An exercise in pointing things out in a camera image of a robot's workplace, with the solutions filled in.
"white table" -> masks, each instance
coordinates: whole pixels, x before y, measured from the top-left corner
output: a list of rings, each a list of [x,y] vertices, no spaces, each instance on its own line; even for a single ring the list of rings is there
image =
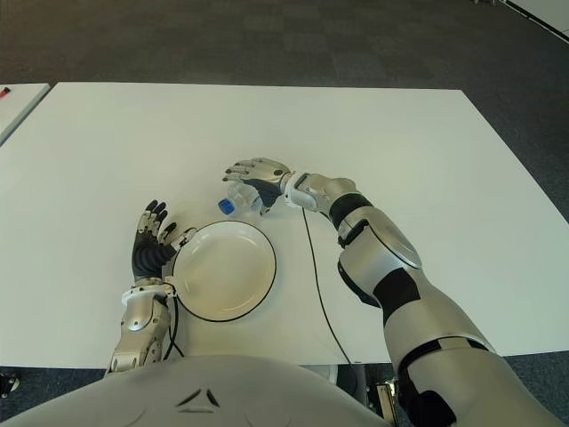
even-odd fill
[[[499,353],[569,349],[569,226],[462,92],[66,83],[9,142],[0,149],[0,365],[105,367],[141,209],[156,197],[182,226],[221,220],[225,167],[257,156],[355,180]],[[381,314],[336,272],[333,226],[318,214],[309,225],[346,352],[388,361]],[[257,226],[276,250],[268,297],[229,323],[183,312],[182,345],[342,363],[301,212],[279,201]]]
[[[559,31],[569,30],[567,0],[513,0],[513,3]]]
[[[5,87],[11,91],[0,99],[0,146],[50,89],[46,83],[0,84],[0,91]]]

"clear plastic bottle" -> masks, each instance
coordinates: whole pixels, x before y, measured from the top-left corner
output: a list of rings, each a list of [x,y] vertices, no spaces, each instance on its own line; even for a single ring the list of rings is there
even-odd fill
[[[259,193],[254,187],[235,182],[228,188],[228,196],[218,206],[224,214],[237,216],[246,212],[258,213],[261,204]]]

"plate rim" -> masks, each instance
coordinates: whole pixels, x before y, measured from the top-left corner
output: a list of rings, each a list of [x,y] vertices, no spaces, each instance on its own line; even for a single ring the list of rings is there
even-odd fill
[[[257,302],[250,310],[246,311],[245,313],[236,316],[234,318],[226,318],[224,320],[216,320],[216,319],[212,319],[212,318],[205,318],[203,316],[199,316],[197,315],[195,312],[193,312],[192,310],[190,310],[188,307],[186,307],[186,304],[184,304],[184,301],[182,301],[182,299],[179,296],[176,296],[176,298],[178,298],[178,301],[180,302],[180,304],[182,305],[182,307],[184,309],[186,309],[186,311],[188,313],[190,313],[191,315],[200,318],[202,320],[205,320],[206,322],[213,322],[213,323],[225,323],[225,322],[232,322],[233,320],[237,320],[238,318],[242,318],[246,315],[248,315],[250,312],[252,312],[253,310],[255,310],[257,307],[260,306],[260,304],[265,301],[265,298],[267,298],[268,293],[270,292],[270,290],[273,288],[273,285],[275,284],[275,277],[276,277],[276,254],[275,254],[275,247],[273,246],[272,242],[270,241],[270,239],[267,237],[267,235],[265,233],[263,233],[261,230],[259,230],[259,228],[255,227],[254,225],[248,223],[248,222],[243,222],[243,221],[236,221],[236,220],[222,220],[222,221],[216,221],[216,222],[210,222],[209,224],[204,225],[204,227],[199,228],[196,231],[196,234],[199,233],[201,230],[211,226],[211,225],[215,225],[215,224],[219,224],[221,222],[236,222],[238,224],[244,224],[247,225],[253,229],[256,229],[257,231],[259,231],[259,233],[268,241],[268,244],[270,245],[270,249],[271,252],[273,253],[273,260],[275,262],[275,268],[274,268],[274,272],[273,272],[273,278],[270,281],[270,285],[268,285],[267,288],[267,292],[263,295],[263,297],[259,300],[259,302]],[[174,274],[174,271],[176,270],[176,262],[178,261],[178,255],[180,255],[181,250],[176,254],[176,258],[174,259],[173,263],[172,263],[172,275]]]

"robot finger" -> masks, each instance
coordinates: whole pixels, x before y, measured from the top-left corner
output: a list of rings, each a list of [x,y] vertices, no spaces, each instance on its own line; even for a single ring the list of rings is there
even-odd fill
[[[227,171],[225,171],[225,173],[240,173],[247,175],[249,173],[249,169],[250,168],[248,166],[231,166]]]
[[[165,209],[158,214],[158,216],[155,218],[155,220],[153,222],[150,223],[150,227],[148,228],[150,233],[152,233],[152,236],[156,237],[158,234],[158,231],[160,230],[160,226],[162,225],[162,221],[164,220],[164,218],[166,217],[166,215],[168,214],[168,211],[166,211]]]
[[[237,163],[235,163],[235,166],[255,167],[255,162],[252,160],[239,160]]]
[[[177,224],[175,222],[168,224],[168,227],[166,227],[164,231],[160,233],[160,236],[158,236],[158,243],[160,245],[163,245],[165,243],[170,233],[172,233],[176,229],[176,225]]]
[[[144,210],[144,212],[140,216],[139,225],[137,226],[137,231],[139,233],[143,233],[144,231],[146,231],[148,229],[150,215],[152,214],[152,211],[156,208],[157,205],[158,205],[158,201],[152,200],[148,204],[148,206],[146,206],[146,209]]]
[[[152,232],[152,229],[154,228],[153,225],[156,222],[158,215],[164,210],[165,207],[166,207],[166,203],[162,202],[154,208],[154,210],[152,211],[152,213],[150,214],[150,216],[148,218],[147,230],[150,230]]]
[[[228,173],[223,177],[222,181],[237,181],[243,182],[243,176],[240,173]]]
[[[172,248],[174,249],[174,251],[178,252],[180,251],[180,249],[186,245],[189,240],[194,237],[194,235],[196,234],[197,229],[195,227],[192,227],[190,229],[187,229],[186,231],[184,231],[183,233],[181,233],[177,238],[175,238],[173,240],[173,242],[170,244],[172,246]]]
[[[280,169],[281,167],[283,167],[282,163],[278,163],[275,160],[271,160],[270,158],[266,158],[266,157],[256,157],[252,161],[255,163],[261,163],[264,165],[273,166],[277,169]]]

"robotic hand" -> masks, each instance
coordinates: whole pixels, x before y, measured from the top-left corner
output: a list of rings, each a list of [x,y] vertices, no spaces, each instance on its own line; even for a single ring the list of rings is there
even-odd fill
[[[242,160],[224,181],[253,185],[266,206],[325,215],[343,248],[338,270],[362,302],[381,307],[398,400],[417,426],[561,425],[517,379],[470,318],[425,277],[395,223],[346,178],[292,173],[266,158]]]
[[[156,200],[152,200],[140,217],[132,248],[132,273],[136,283],[143,279],[161,279],[162,267],[188,243],[196,231],[194,228],[185,230],[171,243],[166,244],[166,239],[176,229],[176,222],[169,224],[158,235],[168,214],[165,208],[165,202],[158,204]]]
[[[176,223],[171,223],[158,234],[168,214],[165,208],[166,203],[158,204],[153,200],[140,217],[132,248],[135,283],[123,294],[126,310],[121,321],[121,338],[108,374],[142,367],[162,358],[162,342],[170,325],[166,299],[175,296],[175,289],[162,280],[162,267],[196,232],[194,228],[187,229],[166,243]]]

